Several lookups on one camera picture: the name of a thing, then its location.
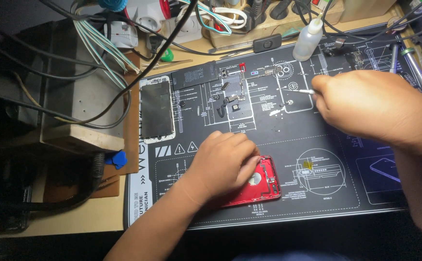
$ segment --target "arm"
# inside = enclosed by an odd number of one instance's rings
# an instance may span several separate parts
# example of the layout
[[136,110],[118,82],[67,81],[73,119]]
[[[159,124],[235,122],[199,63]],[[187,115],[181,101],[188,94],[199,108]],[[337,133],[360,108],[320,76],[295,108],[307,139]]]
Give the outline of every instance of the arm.
[[422,94],[401,77],[377,71],[317,76],[312,86],[326,122],[393,148],[412,219],[422,230]]
[[202,205],[243,186],[259,160],[245,134],[212,133],[180,180],[127,229],[105,260],[165,260]]

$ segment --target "precision screwdriver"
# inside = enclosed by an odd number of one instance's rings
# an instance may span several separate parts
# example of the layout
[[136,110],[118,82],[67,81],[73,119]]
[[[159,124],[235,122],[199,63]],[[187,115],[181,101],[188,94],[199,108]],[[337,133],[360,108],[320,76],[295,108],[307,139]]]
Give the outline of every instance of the precision screwdriver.
[[306,94],[311,94],[311,95],[316,93],[314,90],[288,90],[288,91],[301,92],[301,93],[306,93]]

